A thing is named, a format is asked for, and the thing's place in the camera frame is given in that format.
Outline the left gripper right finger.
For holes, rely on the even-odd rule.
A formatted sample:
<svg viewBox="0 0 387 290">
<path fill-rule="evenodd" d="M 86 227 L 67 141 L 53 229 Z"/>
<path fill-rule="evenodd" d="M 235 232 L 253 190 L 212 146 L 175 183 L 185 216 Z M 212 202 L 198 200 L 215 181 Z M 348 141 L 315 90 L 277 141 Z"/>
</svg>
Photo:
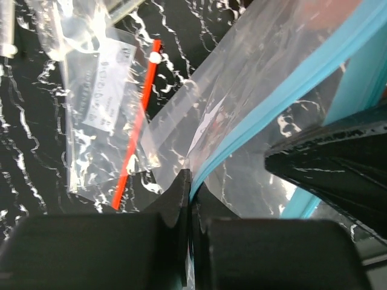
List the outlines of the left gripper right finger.
<svg viewBox="0 0 387 290">
<path fill-rule="evenodd" d="M 193 203 L 197 289 L 370 289 L 337 223 L 240 219 L 220 201 Z"/>
</svg>

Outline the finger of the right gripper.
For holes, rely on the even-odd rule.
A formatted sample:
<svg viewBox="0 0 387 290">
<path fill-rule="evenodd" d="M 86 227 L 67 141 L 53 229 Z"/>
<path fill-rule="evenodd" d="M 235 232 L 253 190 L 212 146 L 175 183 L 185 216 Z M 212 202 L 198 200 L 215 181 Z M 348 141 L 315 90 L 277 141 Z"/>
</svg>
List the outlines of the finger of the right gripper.
<svg viewBox="0 0 387 290">
<path fill-rule="evenodd" d="M 272 174 L 318 196 L 386 238 L 386 125 L 330 126 L 265 154 Z"/>
</svg>

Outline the blue zipper clear bag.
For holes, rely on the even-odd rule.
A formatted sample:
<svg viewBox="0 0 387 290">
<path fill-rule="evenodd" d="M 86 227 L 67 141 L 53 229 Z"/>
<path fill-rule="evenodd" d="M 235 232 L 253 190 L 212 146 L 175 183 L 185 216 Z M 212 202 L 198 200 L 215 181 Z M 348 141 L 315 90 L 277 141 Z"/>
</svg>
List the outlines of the blue zipper clear bag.
<svg viewBox="0 0 387 290">
<path fill-rule="evenodd" d="M 193 265 L 197 199 L 240 219 L 331 221 L 312 214 L 335 208 L 269 172 L 265 154 L 330 126 L 386 125 L 385 91 L 385 1 L 253 1 L 141 140 L 162 191 L 190 171 Z"/>
</svg>

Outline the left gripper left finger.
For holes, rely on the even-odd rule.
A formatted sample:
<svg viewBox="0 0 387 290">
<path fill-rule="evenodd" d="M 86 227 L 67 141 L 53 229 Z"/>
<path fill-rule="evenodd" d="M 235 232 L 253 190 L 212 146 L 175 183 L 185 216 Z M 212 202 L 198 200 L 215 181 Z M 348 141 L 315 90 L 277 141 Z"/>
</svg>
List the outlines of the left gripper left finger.
<svg viewBox="0 0 387 290">
<path fill-rule="evenodd" d="M 182 289 L 190 171 L 143 211 L 28 217 L 1 246 L 2 289 Z"/>
</svg>

